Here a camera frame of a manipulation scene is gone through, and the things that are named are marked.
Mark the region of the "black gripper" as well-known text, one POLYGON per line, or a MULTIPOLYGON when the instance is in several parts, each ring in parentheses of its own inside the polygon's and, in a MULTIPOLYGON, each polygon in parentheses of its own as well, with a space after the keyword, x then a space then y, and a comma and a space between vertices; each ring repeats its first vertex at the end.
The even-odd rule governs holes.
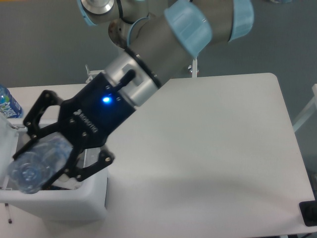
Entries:
POLYGON ((104 144, 107 137, 135 112, 119 92, 135 76, 135 73, 126 73, 112 86, 110 77, 99 73, 74 97, 65 101, 54 91, 44 90, 41 93, 23 121, 30 140, 12 156, 14 160, 40 139, 58 132, 60 121, 67 123, 60 133, 72 145, 82 149, 100 147, 97 161, 84 168, 77 167, 80 153, 74 148, 66 164, 42 185, 41 190, 47 190, 62 175, 82 182, 113 163, 115 155, 104 144), (40 128, 40 119, 51 106, 60 106, 59 122, 40 128))

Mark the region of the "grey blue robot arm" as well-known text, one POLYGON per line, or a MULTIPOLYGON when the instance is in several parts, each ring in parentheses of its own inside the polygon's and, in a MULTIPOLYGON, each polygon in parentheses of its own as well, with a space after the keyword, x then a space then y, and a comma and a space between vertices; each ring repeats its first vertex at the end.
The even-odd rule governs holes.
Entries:
POLYGON ((75 96, 41 93, 24 118, 30 139, 13 155, 10 180, 34 194, 111 165, 108 136, 207 45, 243 37, 253 23, 249 0, 178 0, 160 17, 136 20, 124 51, 75 96))

